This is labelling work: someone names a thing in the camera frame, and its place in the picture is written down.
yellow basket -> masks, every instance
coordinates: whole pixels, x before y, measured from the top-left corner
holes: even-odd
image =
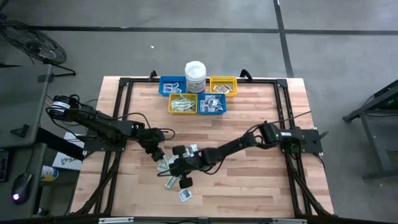
[[[215,85],[229,85],[232,87],[232,91],[226,93],[225,96],[234,96],[238,94],[238,82],[236,81],[236,77],[210,77],[210,93],[219,93],[213,89]]]
[[[195,110],[193,112],[172,111],[172,100],[181,98],[181,95],[195,102]],[[190,93],[171,93],[169,96],[169,112],[172,114],[195,114],[198,111],[198,95]]]

computer mouse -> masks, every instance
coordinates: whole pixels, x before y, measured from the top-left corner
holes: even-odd
[[[12,201],[15,204],[21,205],[29,199],[31,180],[30,173],[21,174],[15,179],[11,190]]]

fan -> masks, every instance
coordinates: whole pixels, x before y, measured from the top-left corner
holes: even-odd
[[[6,21],[1,26],[0,34],[11,45],[43,63],[59,65],[67,60],[67,54],[56,41],[26,27],[29,26],[18,21]]]

gray floor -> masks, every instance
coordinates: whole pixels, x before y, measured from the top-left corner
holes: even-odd
[[[286,29],[397,30],[394,0],[280,0]],[[6,13],[35,25],[277,28],[271,0],[12,0]],[[209,75],[286,77],[278,34],[47,32],[67,52],[64,66],[77,77],[58,78],[49,95],[98,97],[105,75],[181,75],[191,60]],[[397,79],[398,36],[288,35],[297,78],[304,78],[323,140],[326,176],[335,213],[341,217],[398,221],[398,182],[366,184],[361,176],[378,169],[359,120],[341,117]],[[0,41],[0,63],[31,65],[29,58]],[[63,135],[45,116],[42,126]],[[67,172],[75,180],[76,173]],[[73,184],[49,188],[42,201],[63,214]]]

wooden tabletop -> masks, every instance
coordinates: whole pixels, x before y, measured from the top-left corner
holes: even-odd
[[[104,77],[99,94],[97,110],[110,116],[119,79]],[[287,81],[294,115],[309,111],[303,80],[290,78]],[[197,144],[199,148],[220,146],[240,137],[255,124],[264,120],[278,120],[272,85],[239,84],[238,94],[227,97],[228,111],[222,115],[170,114],[167,111],[169,98],[158,93],[158,86],[158,83],[135,83],[129,112],[145,114],[152,127],[175,130],[176,135],[172,140],[160,144],[167,155],[172,155],[173,146],[181,144]],[[122,97],[121,113],[124,99],[125,96]],[[128,119],[144,122],[138,115],[129,116]],[[295,124],[303,129],[313,128],[311,114],[296,118]],[[83,161],[72,212],[81,208],[97,187],[103,157],[103,152],[95,152]],[[326,210],[333,212],[322,163],[312,154],[303,154],[302,159],[308,188]],[[184,203],[178,197],[178,183],[172,190],[166,189],[164,184],[168,177],[157,177],[158,172],[157,163],[138,143],[129,141],[121,158],[112,216],[294,216],[285,159],[279,147],[269,150],[252,147],[239,151],[227,157],[215,175],[192,172],[189,176],[193,177],[193,187],[189,189],[193,197]],[[297,192],[300,207],[304,211],[298,186]],[[103,208],[107,198],[108,189],[104,191]]]

